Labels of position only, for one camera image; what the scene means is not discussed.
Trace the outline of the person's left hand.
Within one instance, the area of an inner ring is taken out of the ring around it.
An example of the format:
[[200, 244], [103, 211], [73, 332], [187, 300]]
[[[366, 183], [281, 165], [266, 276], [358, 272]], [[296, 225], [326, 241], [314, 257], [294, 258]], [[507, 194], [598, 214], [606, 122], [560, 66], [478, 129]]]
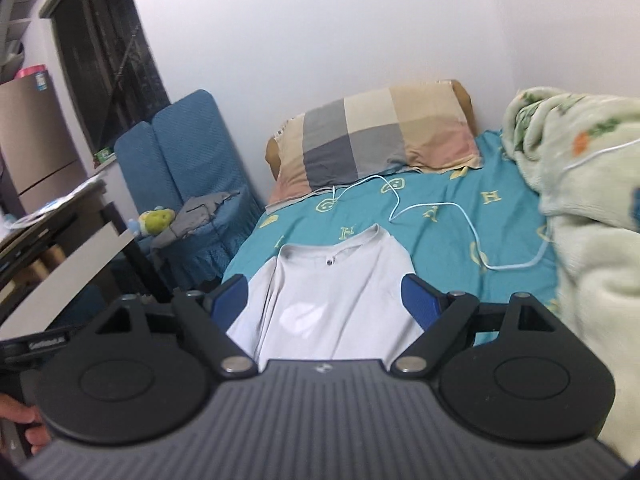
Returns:
[[27, 427], [25, 439], [32, 455], [38, 454], [51, 442], [49, 431], [43, 425], [40, 411], [36, 406], [27, 406], [13, 399], [12, 396], [1, 393], [0, 416], [1, 420]]

